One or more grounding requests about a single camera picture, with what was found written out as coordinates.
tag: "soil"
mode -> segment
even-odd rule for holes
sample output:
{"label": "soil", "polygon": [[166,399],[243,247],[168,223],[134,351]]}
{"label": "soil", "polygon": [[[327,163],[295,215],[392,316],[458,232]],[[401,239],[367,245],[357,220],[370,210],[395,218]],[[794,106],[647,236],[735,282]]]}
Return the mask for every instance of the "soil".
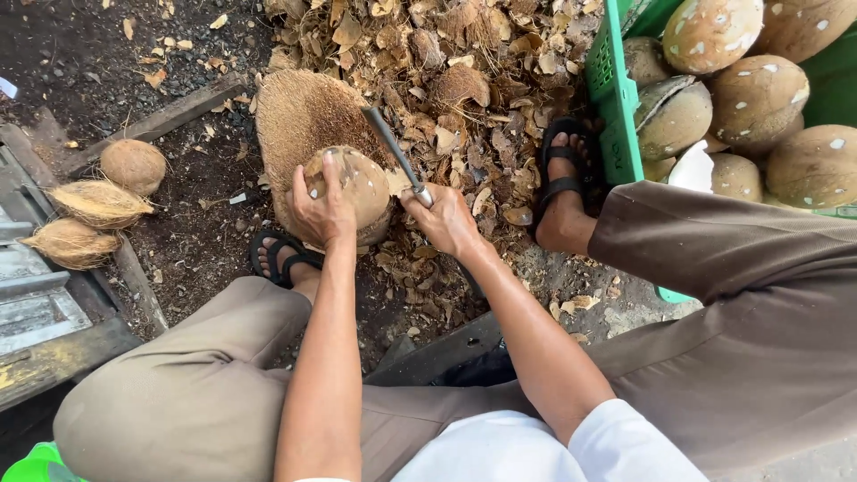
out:
{"label": "soil", "polygon": [[[0,6],[0,76],[20,89],[14,100],[0,98],[0,124],[34,124],[33,114],[47,106],[83,149],[216,79],[219,72],[204,65],[210,57],[227,61],[227,70],[249,78],[267,65],[273,26],[261,13],[260,3],[176,2],[174,15],[166,19],[164,3],[111,0],[104,9],[94,1],[10,0]],[[209,28],[222,14],[229,16],[226,25]],[[131,18],[134,33],[128,39],[123,21]],[[189,39],[193,48],[169,51],[163,63],[139,64],[144,57],[160,58],[151,52],[164,47],[164,37]],[[167,76],[155,90],[142,73],[161,68]],[[254,94],[250,82],[244,96],[251,99]],[[171,326],[235,278],[251,274],[247,250],[253,233],[263,226],[277,227],[270,193],[259,184],[263,168],[249,105],[233,102],[233,110],[209,112],[153,143],[169,162],[164,182],[151,197],[158,212],[141,220],[128,235]],[[246,155],[239,155],[244,146]],[[239,195],[246,198],[230,201]],[[559,254],[548,259],[527,238],[504,246],[512,255],[509,259],[517,260],[513,264],[518,276],[528,281],[545,306],[552,299],[561,302],[608,287],[608,275],[597,275],[599,268],[584,260]],[[448,319],[427,314],[379,270],[377,252],[376,247],[361,256],[357,267],[364,371],[372,371],[394,338],[409,328],[419,328],[413,337],[419,346],[488,310],[466,289],[455,263],[446,259],[437,263],[448,274],[442,278],[446,284],[435,283],[432,290],[439,297],[451,293],[457,302]],[[545,262],[548,269],[565,266],[564,262],[580,267],[564,269],[560,282],[553,276],[546,284]],[[151,339],[152,326],[134,295],[124,289],[115,268],[106,271],[129,307],[129,325],[144,340]],[[567,320],[562,323],[569,332],[574,330]],[[604,328],[596,335],[606,333]],[[300,338],[276,365],[292,365],[299,344]]]}

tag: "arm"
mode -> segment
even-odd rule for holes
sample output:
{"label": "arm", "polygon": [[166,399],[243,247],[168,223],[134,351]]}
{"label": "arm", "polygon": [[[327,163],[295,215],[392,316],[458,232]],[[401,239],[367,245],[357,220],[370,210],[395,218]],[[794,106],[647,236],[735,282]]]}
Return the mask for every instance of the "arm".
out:
{"label": "arm", "polygon": [[428,188],[434,198],[430,210],[411,196],[402,204],[432,244],[460,260],[485,291],[524,394],[567,444],[586,415],[615,398],[613,390],[578,343],[482,238],[461,193],[433,184]]}
{"label": "arm", "polygon": [[353,206],[342,200],[339,165],[329,154],[323,162],[324,197],[309,197],[302,166],[292,184],[295,219],[324,241],[327,254],[301,356],[285,396],[274,462],[276,482],[360,479],[363,380],[354,312],[357,229]]}

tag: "green plastic crate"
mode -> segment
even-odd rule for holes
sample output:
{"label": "green plastic crate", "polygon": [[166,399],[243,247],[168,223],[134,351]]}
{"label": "green plastic crate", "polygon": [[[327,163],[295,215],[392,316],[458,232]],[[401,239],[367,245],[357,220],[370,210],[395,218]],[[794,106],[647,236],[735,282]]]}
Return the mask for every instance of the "green plastic crate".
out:
{"label": "green plastic crate", "polygon": [[[682,0],[604,0],[604,19],[586,58],[590,102],[605,122],[600,137],[604,173],[609,184],[643,180],[643,164],[634,129],[637,85],[626,75],[622,39],[660,38],[669,17]],[[857,127],[857,23],[836,42],[800,64],[810,81],[804,108],[806,127],[842,124]],[[816,211],[817,214],[857,219],[857,206]],[[691,298],[658,287],[665,301]]]}

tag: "brown pants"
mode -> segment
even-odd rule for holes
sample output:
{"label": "brown pants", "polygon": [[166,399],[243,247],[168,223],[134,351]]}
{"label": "brown pants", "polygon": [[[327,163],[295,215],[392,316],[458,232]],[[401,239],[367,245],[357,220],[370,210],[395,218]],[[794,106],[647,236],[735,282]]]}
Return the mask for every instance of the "brown pants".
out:
{"label": "brown pants", "polygon": [[[705,308],[595,345],[616,394],[709,476],[857,433],[857,223],[648,182],[608,197],[600,262]],[[270,480],[288,373],[261,367],[309,302],[241,278],[64,401],[54,434],[93,482]],[[363,388],[363,479],[389,480],[446,425],[533,413],[517,383]]]}

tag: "foot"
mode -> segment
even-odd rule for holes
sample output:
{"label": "foot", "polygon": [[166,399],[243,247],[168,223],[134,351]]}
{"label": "foot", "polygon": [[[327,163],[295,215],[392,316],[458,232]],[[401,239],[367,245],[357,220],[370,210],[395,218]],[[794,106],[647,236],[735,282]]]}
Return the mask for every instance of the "foot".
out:
{"label": "foot", "polygon": [[[586,148],[577,134],[569,137],[560,132],[550,143],[553,147],[571,146],[585,159]],[[563,157],[548,160],[548,181],[569,177],[577,178],[574,164]],[[580,194],[565,190],[554,195],[536,228],[536,243],[548,251],[572,252],[587,255],[587,246],[595,230],[596,220],[584,212]]]}
{"label": "foot", "polygon": [[[270,261],[267,258],[268,249],[277,242],[276,238],[262,239],[262,247],[258,249],[259,263],[262,266],[262,274],[266,278],[271,278]],[[296,255],[297,251],[291,246],[283,246],[277,251],[277,266],[283,267],[285,259],[289,256]],[[318,291],[319,280],[321,279],[321,271],[309,266],[305,262],[299,262],[291,265],[289,268],[289,277],[292,284],[295,285],[291,290],[299,292],[309,299],[310,303],[315,302],[315,293]]]}

